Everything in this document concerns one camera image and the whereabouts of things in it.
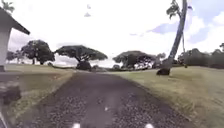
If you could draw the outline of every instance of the sky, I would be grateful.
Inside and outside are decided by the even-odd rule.
[[[169,54],[178,17],[171,20],[166,9],[172,0],[11,0],[13,17],[30,30],[12,30],[9,50],[29,40],[42,39],[54,51],[63,45],[82,44],[105,53],[109,59],[94,61],[111,67],[112,57],[128,50]],[[190,0],[185,25],[185,47],[213,52],[224,42],[223,0]],[[183,52],[182,44],[178,54]],[[74,65],[75,59],[56,55],[56,64]]]

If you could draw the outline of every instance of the tree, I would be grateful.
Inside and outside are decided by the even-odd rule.
[[[114,57],[116,63],[123,63],[123,68],[135,69],[135,65],[148,66],[149,63],[155,60],[154,55],[149,55],[141,51],[127,51]]]
[[[189,66],[208,66],[210,55],[200,52],[197,48],[183,52],[178,56],[178,63],[184,65],[183,60]]]
[[[17,63],[19,63],[20,61],[23,61],[24,59],[23,52],[20,50],[16,50],[15,57],[17,59]]]
[[[15,57],[15,53],[14,52],[12,52],[12,51],[8,51],[7,52],[7,57],[6,57],[6,59],[8,60],[8,61],[11,61],[11,60],[13,60],[13,59],[15,59],[16,57]]]
[[[4,0],[2,0],[2,5],[3,5],[2,8],[10,15],[15,10],[15,8],[12,6],[12,4],[13,4],[13,2],[5,2]]]
[[[55,61],[54,53],[51,52],[48,44],[42,40],[32,40],[23,46],[21,51],[23,54],[32,59],[32,64],[35,64],[35,60],[39,61],[43,65],[46,61]]]
[[[170,69],[172,68],[173,60],[177,54],[180,40],[181,40],[183,31],[184,31],[187,8],[192,8],[192,7],[188,7],[187,0],[182,0],[182,5],[183,5],[183,9],[180,12],[179,5],[177,4],[176,0],[172,0],[171,7],[167,10],[167,14],[170,15],[170,18],[172,16],[175,16],[176,14],[180,13],[180,23],[178,26],[176,38],[174,40],[174,44],[172,46],[170,55],[169,55],[167,61],[165,61],[165,63],[162,65],[162,68],[157,72],[157,74],[159,74],[159,75],[169,75],[170,74]]]
[[[221,47],[222,51],[224,52],[224,43],[222,43],[219,47]]]
[[[156,56],[156,59],[152,65],[152,68],[153,69],[156,69],[156,68],[160,68],[161,67],[161,59],[164,59],[166,57],[166,54],[165,53],[159,53],[157,56]]]
[[[224,69],[224,53],[221,52],[219,49],[216,49],[212,53],[211,59],[209,61],[209,67]]]
[[[91,66],[89,61],[91,60],[107,59],[107,56],[104,53],[85,47],[83,45],[62,46],[54,53],[58,53],[62,56],[68,56],[70,58],[75,58],[78,61],[76,68],[81,70],[90,70]]]

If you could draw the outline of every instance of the grass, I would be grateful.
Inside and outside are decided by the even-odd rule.
[[[173,68],[171,76],[156,70],[112,73],[138,82],[147,91],[182,113],[198,128],[224,126],[224,70]]]
[[[22,98],[7,107],[7,113],[12,122],[27,109],[56,91],[73,75],[73,70],[39,65],[7,65],[6,70],[16,75],[13,82],[19,84],[22,92]]]

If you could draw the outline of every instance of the asphalt road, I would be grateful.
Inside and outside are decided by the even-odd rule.
[[[187,119],[137,83],[118,76],[77,73],[31,108],[17,128],[193,128]]]

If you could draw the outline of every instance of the bush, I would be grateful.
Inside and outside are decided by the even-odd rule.
[[[51,62],[49,62],[47,65],[53,67],[53,64]]]
[[[76,69],[91,71],[91,65],[88,61],[81,61],[77,64]]]
[[[94,66],[92,67],[92,69],[97,69],[97,68],[99,68],[98,65],[94,65]]]
[[[115,64],[115,65],[113,66],[113,69],[115,69],[115,70],[119,70],[119,69],[120,69],[120,66],[117,65],[117,64]]]

